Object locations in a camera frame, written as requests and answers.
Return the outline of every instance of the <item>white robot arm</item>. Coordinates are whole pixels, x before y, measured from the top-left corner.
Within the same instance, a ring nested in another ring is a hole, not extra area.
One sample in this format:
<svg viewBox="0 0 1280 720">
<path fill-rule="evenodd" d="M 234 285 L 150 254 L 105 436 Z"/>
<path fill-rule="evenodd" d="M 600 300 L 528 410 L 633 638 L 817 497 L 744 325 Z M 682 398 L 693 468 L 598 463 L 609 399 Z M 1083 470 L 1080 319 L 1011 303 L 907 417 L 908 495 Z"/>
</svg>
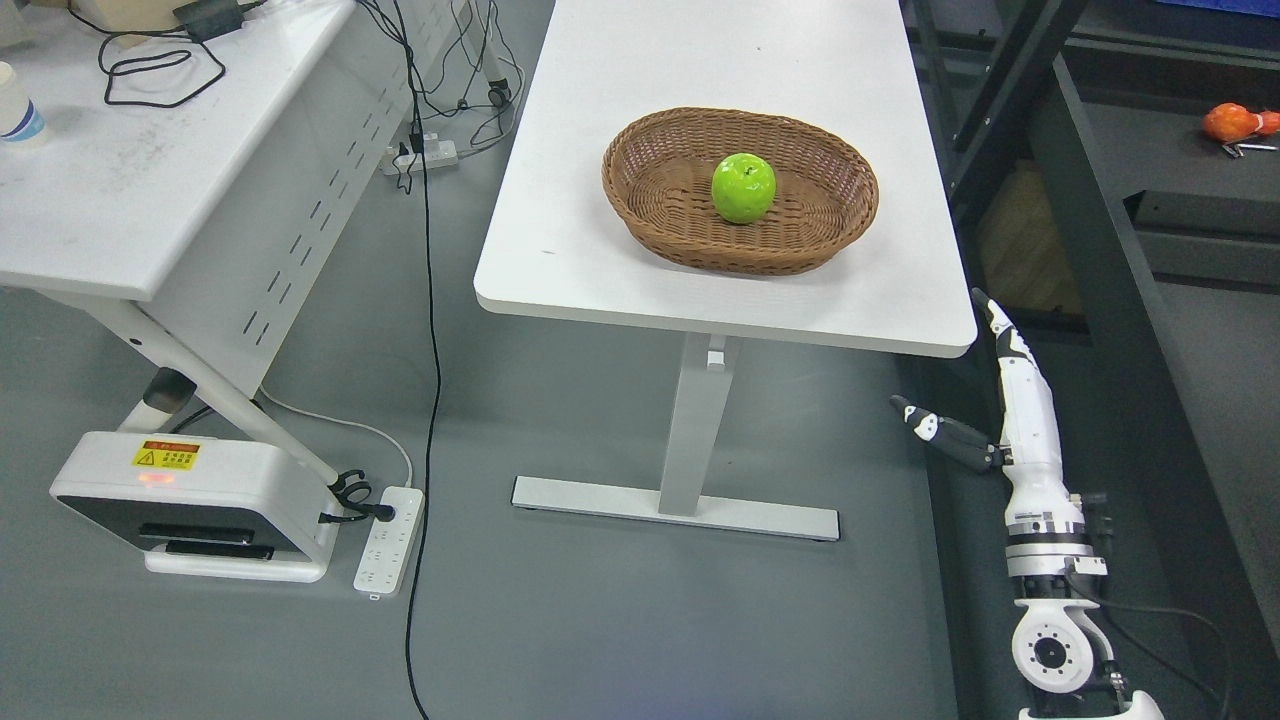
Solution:
<svg viewBox="0 0 1280 720">
<path fill-rule="evenodd" d="M 1014 629 L 1014 662 L 1028 683 L 1051 694 L 1102 691 L 1114 697 L 1108 717 L 1164 720 L 1144 692 L 1130 693 L 1111 643 L 1085 614 L 1098 606 L 1073 589 L 1066 574 L 1106 575 L 1093 552 L 1078 496 L 1062 482 L 1062 451 L 1053 395 L 1030 348 L 993 300 L 972 291 L 996 337 L 1005 420 L 1000 445 L 978 430 L 893 396 L 893 406 L 924 442 L 977 471 L 1001 468 L 1012 483 L 1005 509 L 1005 559 L 1025 607 Z M 1020 720 L 1034 720 L 1024 708 Z"/>
</svg>

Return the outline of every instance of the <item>brown woven basket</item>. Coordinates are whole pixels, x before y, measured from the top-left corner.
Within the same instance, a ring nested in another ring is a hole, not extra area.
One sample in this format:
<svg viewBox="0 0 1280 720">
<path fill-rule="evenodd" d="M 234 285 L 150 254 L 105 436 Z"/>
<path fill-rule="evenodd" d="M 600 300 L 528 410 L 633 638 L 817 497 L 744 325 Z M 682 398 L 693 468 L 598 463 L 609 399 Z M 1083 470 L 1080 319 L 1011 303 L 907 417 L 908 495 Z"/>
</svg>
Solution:
<svg viewBox="0 0 1280 720">
<path fill-rule="evenodd" d="M 751 152 L 777 177 L 764 218 L 723 220 L 712 172 Z M 604 151 L 604 193 L 631 234 L 681 265 L 791 275 L 858 240 L 876 218 L 879 187 L 867 160 L 829 132 L 780 115 L 675 108 L 627 126 Z"/>
</svg>

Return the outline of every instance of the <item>plug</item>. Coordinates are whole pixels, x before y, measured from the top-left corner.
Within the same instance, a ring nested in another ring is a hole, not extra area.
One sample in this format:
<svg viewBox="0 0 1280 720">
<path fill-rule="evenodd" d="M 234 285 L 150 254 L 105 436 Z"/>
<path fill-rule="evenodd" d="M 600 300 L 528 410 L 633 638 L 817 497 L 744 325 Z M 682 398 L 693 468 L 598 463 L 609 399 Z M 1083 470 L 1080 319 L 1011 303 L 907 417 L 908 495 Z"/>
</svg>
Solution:
<svg viewBox="0 0 1280 720">
<path fill-rule="evenodd" d="M 237 0 L 196 0 L 174 8 L 173 17 L 196 42 L 234 32 L 244 24 L 244 12 Z"/>
<path fill-rule="evenodd" d="M 415 155 L 422 154 L 422 128 L 421 126 L 413 126 L 408 128 L 408 145 L 413 149 Z"/>
</svg>

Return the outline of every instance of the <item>white power strip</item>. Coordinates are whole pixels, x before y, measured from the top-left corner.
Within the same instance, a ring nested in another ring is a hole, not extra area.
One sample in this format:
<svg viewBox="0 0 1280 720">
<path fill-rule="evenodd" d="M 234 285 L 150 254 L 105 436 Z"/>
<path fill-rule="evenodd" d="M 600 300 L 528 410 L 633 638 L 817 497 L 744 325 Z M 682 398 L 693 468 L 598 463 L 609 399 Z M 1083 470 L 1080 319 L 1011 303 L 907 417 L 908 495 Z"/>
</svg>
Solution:
<svg viewBox="0 0 1280 720">
<path fill-rule="evenodd" d="M 353 583 L 357 591 L 369 593 L 369 600 L 393 596 L 399 589 L 410 543 L 422 524 L 422 491 L 392 486 L 383 491 L 380 502 L 394 507 L 396 516 L 388 523 L 374 520 Z"/>
<path fill-rule="evenodd" d="M 458 149 L 452 140 L 440 140 L 434 132 L 422 136 L 422 152 L 401 155 L 394 147 L 383 152 L 379 164 L 384 176 L 421 173 L 424 169 L 443 168 L 458 164 Z"/>
</svg>

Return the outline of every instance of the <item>white table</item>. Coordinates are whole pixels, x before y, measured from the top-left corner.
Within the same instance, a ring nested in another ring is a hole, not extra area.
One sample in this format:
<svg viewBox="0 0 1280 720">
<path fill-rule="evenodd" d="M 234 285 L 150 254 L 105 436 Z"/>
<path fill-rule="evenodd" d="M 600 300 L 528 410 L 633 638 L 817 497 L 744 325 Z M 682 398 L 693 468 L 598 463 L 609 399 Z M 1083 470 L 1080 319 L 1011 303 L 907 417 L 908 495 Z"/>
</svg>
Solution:
<svg viewBox="0 0 1280 720">
<path fill-rule="evenodd" d="M 842 137 L 879 211 L 832 261 L 727 275 L 643 249 L 600 187 L 630 122 L 673 106 L 790 115 Z M 517 478 L 513 502 L 837 539 L 832 510 L 701 496 L 737 338 L 954 357 L 975 337 L 899 5 L 559 0 L 475 275 L 495 313 L 684 331 L 659 491 Z"/>
<path fill-rule="evenodd" d="M 454 28 L 447 0 L 402 5 L 417 56 L 435 58 Z M 4 58 L 51 137 L 0 149 L 0 284 L 87 311 L 332 482 L 333 468 L 247 396 L 404 118 L 403 50 L 349 0 L 271 0 L 209 42 L 228 69 L 202 95 L 172 110 L 116 108 L 102 102 L 101 36 L 60 9 L 23 17 L 38 40 Z M 210 77 L 198 47 L 178 47 L 198 60 L 134 76 L 120 95 L 168 102 Z M 148 41 L 129 55 L 168 49 Z M 334 528 L 321 530 L 329 550 Z"/>
</svg>

